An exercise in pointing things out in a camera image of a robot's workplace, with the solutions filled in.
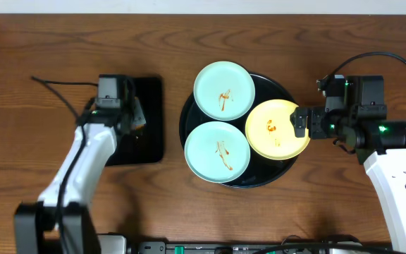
food residue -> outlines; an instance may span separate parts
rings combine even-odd
[[[227,151],[227,149],[225,148],[225,143],[223,141],[222,142],[217,142],[217,150],[216,150],[216,152],[219,152],[219,156],[220,156],[220,158],[222,158],[222,162],[223,162],[223,164],[225,164],[225,167],[227,167],[230,170],[233,170],[233,167],[226,163],[225,157],[223,156],[223,153],[224,153],[223,151],[225,151],[226,155],[230,154]]]
[[[231,92],[231,89],[228,89],[228,91],[226,91],[225,93],[221,93],[219,95],[219,107],[221,106],[221,100],[223,99],[223,104],[221,106],[222,111],[225,110],[225,101],[226,101],[226,99],[230,98],[230,92]]]
[[[269,135],[271,134],[272,131],[276,131],[276,127],[275,126],[271,126],[270,124],[272,123],[272,120],[268,120],[267,124],[266,124],[266,128],[269,131]]]

white backdrop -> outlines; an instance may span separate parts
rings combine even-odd
[[[0,13],[406,14],[406,0],[0,0]]]

round black tray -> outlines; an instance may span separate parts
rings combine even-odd
[[[255,90],[255,97],[252,107],[240,118],[232,121],[226,121],[226,123],[229,123],[242,131],[244,135],[247,117],[258,104],[270,99],[286,99],[295,103],[289,92],[277,82],[256,73],[250,73],[250,75],[252,76]],[[180,117],[180,140],[183,148],[186,139],[192,130],[194,130],[200,124],[210,121],[218,120],[207,116],[205,113],[203,113],[203,111],[200,110],[198,105],[195,103],[194,94],[192,93],[184,104]],[[248,164],[245,172],[236,180],[228,183],[222,183],[223,185],[238,188],[263,186],[282,176],[289,168],[291,168],[297,159],[297,156],[285,160],[267,159],[259,155],[252,148],[250,148],[250,154],[250,163]]]

tabletop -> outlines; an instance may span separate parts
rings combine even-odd
[[[13,213],[35,202],[68,153],[74,119],[30,80],[97,82],[100,73],[164,81],[164,158],[105,168],[91,213],[100,233],[133,241],[278,242],[352,234],[389,242],[381,206],[355,156],[313,140],[278,180],[251,189],[199,179],[178,135],[199,71],[233,61],[285,87],[298,104],[324,103],[316,79],[347,58],[390,51],[406,58],[406,16],[0,15],[0,253],[14,253]],[[341,72],[385,78],[389,119],[406,120],[406,68],[386,57]],[[58,86],[81,109],[94,87]]]

green light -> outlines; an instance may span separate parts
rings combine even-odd
[[[381,132],[384,132],[384,131],[387,131],[388,128],[386,128],[385,126],[379,126],[379,130],[380,130]]]

